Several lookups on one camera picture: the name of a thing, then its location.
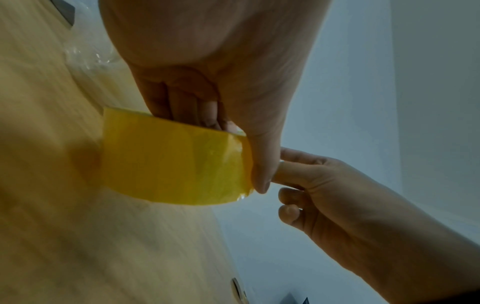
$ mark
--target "black sleeve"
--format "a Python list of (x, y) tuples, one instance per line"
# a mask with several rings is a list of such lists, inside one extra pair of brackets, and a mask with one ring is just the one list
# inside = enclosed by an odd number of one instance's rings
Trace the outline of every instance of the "black sleeve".
[(425, 304), (479, 304), (480, 303), (480, 289), (471, 291), (460, 295), (452, 296), (443, 300), (433, 301)]

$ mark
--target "yellow object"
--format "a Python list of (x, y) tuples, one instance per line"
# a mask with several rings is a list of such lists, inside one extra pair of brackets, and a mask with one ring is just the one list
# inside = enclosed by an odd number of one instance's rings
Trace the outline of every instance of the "yellow object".
[(154, 202), (222, 204), (252, 190), (252, 159), (241, 135), (149, 114), (105, 108), (102, 177), (120, 193)]

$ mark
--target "person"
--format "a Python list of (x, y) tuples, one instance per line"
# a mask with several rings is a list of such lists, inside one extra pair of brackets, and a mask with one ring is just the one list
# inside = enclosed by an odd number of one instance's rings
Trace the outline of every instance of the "person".
[(480, 302), (478, 245), (339, 160), (291, 149), (281, 159), (280, 219), (387, 301)]
[(469, 293), (480, 288), (475, 244), (341, 161), (280, 148), (330, 3), (99, 0), (99, 8), (155, 116), (245, 131), (255, 189), (265, 193), (271, 180), (291, 187), (279, 193), (283, 222), (390, 302), (478, 300)]

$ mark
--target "transparent plastic bag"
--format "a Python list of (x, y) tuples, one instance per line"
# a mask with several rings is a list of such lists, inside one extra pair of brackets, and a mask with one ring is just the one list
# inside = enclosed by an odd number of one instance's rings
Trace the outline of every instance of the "transparent plastic bag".
[(80, 87), (103, 107), (148, 109), (125, 61), (103, 25), (98, 0), (65, 0), (75, 8), (71, 37), (64, 45), (65, 60)]

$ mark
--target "wooden table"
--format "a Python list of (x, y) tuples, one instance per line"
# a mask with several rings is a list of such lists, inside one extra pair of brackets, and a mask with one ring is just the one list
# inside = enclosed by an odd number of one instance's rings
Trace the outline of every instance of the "wooden table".
[(68, 35), (48, 0), (0, 0), (0, 302), (237, 303), (209, 207), (99, 185), (101, 110)]

